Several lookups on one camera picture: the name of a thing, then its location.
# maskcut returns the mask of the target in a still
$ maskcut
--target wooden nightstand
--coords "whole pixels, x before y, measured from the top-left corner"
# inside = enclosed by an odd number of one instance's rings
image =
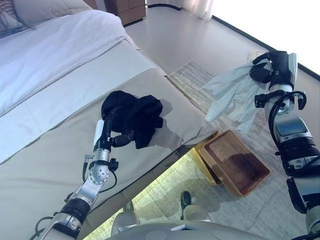
[[[121,19],[123,25],[146,16],[145,0],[104,0],[108,13]]]
[[[83,0],[83,1],[93,9],[98,9],[96,0]]]

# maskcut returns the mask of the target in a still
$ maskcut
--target wooden box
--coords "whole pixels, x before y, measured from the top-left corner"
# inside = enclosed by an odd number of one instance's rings
[[[106,11],[118,16],[123,25],[146,16],[145,0],[104,0]]]
[[[209,140],[199,154],[232,194],[245,197],[270,170],[232,132]]]

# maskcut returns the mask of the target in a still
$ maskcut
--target black cable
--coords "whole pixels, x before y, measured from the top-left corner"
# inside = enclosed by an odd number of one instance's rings
[[[116,176],[116,174],[115,174],[115,172],[114,171],[110,171],[112,174],[113,174],[113,176],[114,176],[114,184],[113,184],[113,186],[111,186],[111,187],[109,187],[109,188],[107,188],[107,189],[105,189],[105,190],[102,190],[102,191],[100,191],[99,193],[101,194],[101,193],[104,193],[104,192],[106,192],[106,191],[108,191],[108,190],[110,190],[110,189],[113,189],[114,187],[115,187],[115,185],[117,184],[117,176]]]
[[[307,235],[297,236],[291,240],[313,240],[320,237],[320,233],[309,233]]]
[[[39,234],[41,234],[43,231],[45,230],[45,228],[42,228],[41,230],[39,230],[38,232],[36,232],[35,234],[32,235],[32,237],[30,237],[29,240],[34,240],[36,237],[38,237]]]
[[[305,103],[307,101],[306,94],[304,92],[302,92],[302,91],[291,91],[291,92],[288,92],[288,93],[284,94],[283,96],[281,96],[274,103],[274,105],[272,106],[272,108],[270,110],[270,113],[269,113],[269,119],[268,119],[269,131],[270,131],[272,139],[273,139],[275,145],[277,146],[277,148],[279,149],[279,151],[281,151],[281,148],[280,148],[280,145],[279,145],[278,140],[277,140],[277,138],[275,136],[275,133],[274,133],[275,118],[277,116],[277,113],[278,113],[280,107],[284,107],[285,106],[285,103],[283,103],[283,101],[286,98],[290,98],[292,95],[301,95],[302,96],[302,98],[304,99],[304,104],[302,105],[302,109],[303,109],[303,107],[304,107],[304,105],[305,105]]]
[[[40,218],[39,221],[37,221],[37,223],[35,224],[35,227],[34,227],[34,231],[35,233],[37,234],[37,236],[39,237],[40,233],[38,231],[38,226],[39,224],[43,221],[43,220],[52,220],[54,217],[53,216],[45,216],[43,218]]]
[[[87,166],[88,166],[88,163],[85,161],[85,162],[83,163],[83,168],[82,168],[82,181],[83,181],[83,183],[86,182]]]
[[[40,234],[45,230],[45,228],[41,229],[41,230],[38,230],[38,227],[39,227],[39,224],[43,221],[43,220],[52,220],[54,217],[53,216],[45,216],[45,217],[42,217],[40,218],[36,224],[35,224],[35,227],[34,227],[34,235],[32,235],[32,237],[29,239],[29,240],[33,240],[35,239],[36,237],[39,237]]]

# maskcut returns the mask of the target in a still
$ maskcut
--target white pillow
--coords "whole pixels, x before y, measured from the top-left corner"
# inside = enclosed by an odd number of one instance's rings
[[[92,9],[82,0],[14,0],[16,14],[34,27],[50,19]]]

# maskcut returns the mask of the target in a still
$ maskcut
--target drawer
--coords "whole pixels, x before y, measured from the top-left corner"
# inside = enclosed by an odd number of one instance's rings
[[[129,6],[131,9],[134,9],[142,5],[145,5],[145,0],[129,0]]]
[[[115,4],[116,4],[118,13],[127,11],[131,8],[129,5],[129,1],[130,0],[116,0]]]
[[[132,21],[130,10],[119,12],[118,16],[121,19],[122,24],[127,24]]]
[[[98,9],[96,0],[83,0],[86,4],[88,4],[93,9]]]
[[[146,16],[146,7],[144,5],[130,9],[131,21],[141,19]]]

